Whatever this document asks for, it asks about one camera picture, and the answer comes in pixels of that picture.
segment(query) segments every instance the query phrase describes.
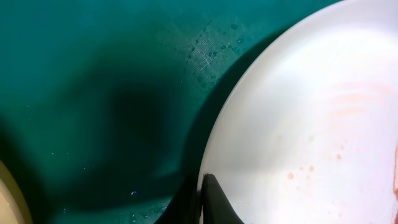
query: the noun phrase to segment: plate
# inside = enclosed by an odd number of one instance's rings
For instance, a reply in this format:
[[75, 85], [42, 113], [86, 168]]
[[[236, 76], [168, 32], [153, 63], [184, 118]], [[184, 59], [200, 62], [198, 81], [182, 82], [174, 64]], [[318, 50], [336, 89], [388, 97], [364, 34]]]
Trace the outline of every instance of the plate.
[[294, 25], [224, 104], [201, 163], [244, 223], [393, 223], [398, 2], [342, 1]]

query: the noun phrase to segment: white plate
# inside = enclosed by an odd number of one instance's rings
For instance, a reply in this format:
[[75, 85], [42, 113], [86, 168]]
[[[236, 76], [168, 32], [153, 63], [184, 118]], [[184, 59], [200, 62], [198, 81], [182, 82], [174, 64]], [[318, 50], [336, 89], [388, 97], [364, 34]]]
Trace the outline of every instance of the white plate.
[[398, 1], [343, 1], [299, 22], [250, 66], [208, 140], [244, 223], [393, 223]]

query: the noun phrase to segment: teal table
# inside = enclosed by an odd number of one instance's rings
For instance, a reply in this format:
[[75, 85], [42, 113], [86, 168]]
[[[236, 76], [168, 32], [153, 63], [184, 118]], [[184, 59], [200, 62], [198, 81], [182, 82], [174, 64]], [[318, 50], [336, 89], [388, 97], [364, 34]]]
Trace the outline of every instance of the teal table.
[[335, 0], [0, 3], [0, 160], [36, 223], [153, 223], [223, 102]]

